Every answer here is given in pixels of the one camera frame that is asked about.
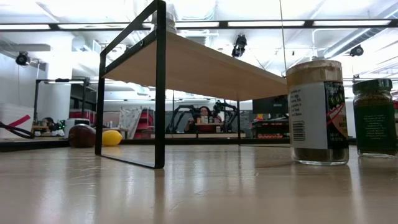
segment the black jar lid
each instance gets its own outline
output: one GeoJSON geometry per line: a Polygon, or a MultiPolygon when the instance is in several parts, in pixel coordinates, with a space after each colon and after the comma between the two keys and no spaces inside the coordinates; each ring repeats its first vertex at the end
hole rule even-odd
{"type": "Polygon", "coordinates": [[[361,81],[353,85],[353,92],[357,93],[360,91],[369,90],[387,90],[392,89],[392,81],[388,78],[377,78],[368,81],[361,81]]]}

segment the spice jar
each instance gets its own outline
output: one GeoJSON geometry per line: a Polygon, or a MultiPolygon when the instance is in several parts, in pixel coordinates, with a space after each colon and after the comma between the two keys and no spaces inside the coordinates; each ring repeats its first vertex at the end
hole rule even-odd
{"type": "Polygon", "coordinates": [[[296,162],[343,165],[348,132],[341,64],[318,60],[287,70],[290,144],[296,162]]]}
{"type": "Polygon", "coordinates": [[[356,145],[360,156],[398,155],[390,79],[353,85],[356,145]]]}

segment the brown ball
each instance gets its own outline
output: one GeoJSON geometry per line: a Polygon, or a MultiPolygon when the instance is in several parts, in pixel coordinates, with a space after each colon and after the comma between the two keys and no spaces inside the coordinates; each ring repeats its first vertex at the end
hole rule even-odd
{"type": "Polygon", "coordinates": [[[95,145],[95,130],[87,124],[76,124],[70,129],[68,140],[72,147],[93,147],[95,145]]]}

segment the barcode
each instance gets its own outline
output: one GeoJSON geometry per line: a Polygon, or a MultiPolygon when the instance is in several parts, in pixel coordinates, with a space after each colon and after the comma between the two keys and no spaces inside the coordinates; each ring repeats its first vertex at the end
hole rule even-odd
{"type": "Polygon", "coordinates": [[[305,141],[305,122],[293,122],[293,141],[305,141]]]}

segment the yellow ball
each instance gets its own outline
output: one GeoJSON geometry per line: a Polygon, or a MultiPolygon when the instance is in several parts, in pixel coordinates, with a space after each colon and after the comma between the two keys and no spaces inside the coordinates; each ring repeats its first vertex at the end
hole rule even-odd
{"type": "Polygon", "coordinates": [[[102,144],[104,146],[117,146],[122,141],[119,131],[109,130],[102,133],[102,144]]]}

